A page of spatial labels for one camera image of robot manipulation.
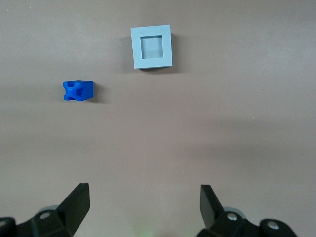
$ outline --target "brown surface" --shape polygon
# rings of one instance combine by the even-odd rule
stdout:
[[[163,24],[174,66],[133,69],[130,28]],[[314,0],[1,1],[0,216],[89,182],[78,237],[194,237],[211,184],[315,235],[315,26]]]

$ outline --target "blue block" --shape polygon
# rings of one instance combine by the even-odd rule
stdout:
[[[131,28],[134,68],[172,66],[170,25]]]
[[[93,97],[93,81],[65,81],[64,100],[84,101]]]

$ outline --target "square recess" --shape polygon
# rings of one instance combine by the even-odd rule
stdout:
[[[170,25],[131,28],[131,35],[134,68],[172,66]]]

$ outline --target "screw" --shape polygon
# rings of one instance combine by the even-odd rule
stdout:
[[[228,213],[227,214],[227,218],[230,219],[231,221],[236,221],[237,220],[237,216],[233,213]]]
[[[0,221],[0,227],[4,226],[6,224],[6,221]]]
[[[278,226],[278,224],[274,221],[269,221],[267,224],[271,229],[274,229],[274,230],[280,229],[280,226]]]
[[[39,218],[43,220],[43,219],[46,219],[49,216],[50,216],[50,213],[49,212],[45,212]]]

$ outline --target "square hole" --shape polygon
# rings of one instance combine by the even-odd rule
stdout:
[[[162,35],[140,37],[142,58],[162,58]]]

